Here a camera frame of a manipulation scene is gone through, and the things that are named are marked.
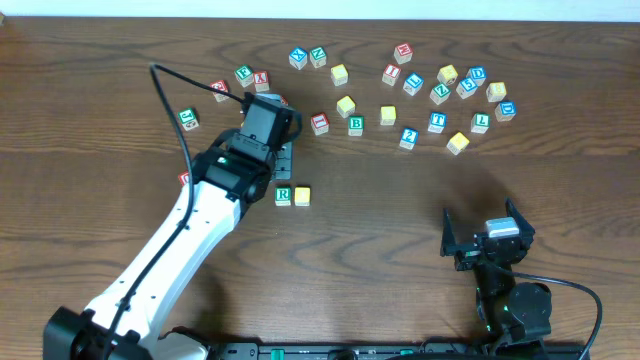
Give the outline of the green R block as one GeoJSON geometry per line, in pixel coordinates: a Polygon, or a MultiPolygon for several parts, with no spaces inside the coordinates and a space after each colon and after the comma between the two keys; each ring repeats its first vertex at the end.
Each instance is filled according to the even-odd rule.
{"type": "Polygon", "coordinates": [[[289,186],[278,186],[274,192],[276,206],[290,206],[292,204],[292,190],[289,186]]]}

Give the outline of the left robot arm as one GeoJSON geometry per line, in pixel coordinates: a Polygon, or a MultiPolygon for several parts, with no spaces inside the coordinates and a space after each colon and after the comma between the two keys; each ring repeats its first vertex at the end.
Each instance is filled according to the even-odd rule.
{"type": "Polygon", "coordinates": [[[190,166],[159,229],[126,270],[82,313],[65,307],[43,333],[46,359],[206,359],[211,347],[162,327],[203,261],[263,198],[278,152],[301,116],[279,95],[246,94],[244,122],[190,166]]]}

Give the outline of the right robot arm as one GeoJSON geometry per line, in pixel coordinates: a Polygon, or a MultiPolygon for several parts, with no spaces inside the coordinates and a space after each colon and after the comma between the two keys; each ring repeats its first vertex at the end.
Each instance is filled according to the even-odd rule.
{"type": "Polygon", "coordinates": [[[535,230],[511,200],[506,215],[485,222],[470,243],[456,241],[451,219],[443,212],[442,257],[454,258],[457,271],[471,271],[476,280],[476,307],[488,330],[483,345],[489,354],[511,346],[542,341],[551,333],[551,292],[540,283],[515,280],[512,266],[527,255],[535,230]]]}

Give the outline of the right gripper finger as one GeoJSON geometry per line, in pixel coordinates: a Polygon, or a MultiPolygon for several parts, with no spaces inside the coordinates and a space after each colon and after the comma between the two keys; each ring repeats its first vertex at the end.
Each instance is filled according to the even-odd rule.
{"type": "Polygon", "coordinates": [[[515,220],[515,223],[520,230],[520,235],[523,243],[526,245],[531,245],[534,241],[535,235],[535,229],[533,228],[533,226],[517,210],[516,206],[510,198],[505,199],[505,208],[507,215],[515,220]]]}
{"type": "Polygon", "coordinates": [[[441,238],[440,255],[441,256],[454,256],[457,251],[457,243],[455,235],[452,229],[449,212],[446,208],[443,209],[443,232],[441,238]]]}

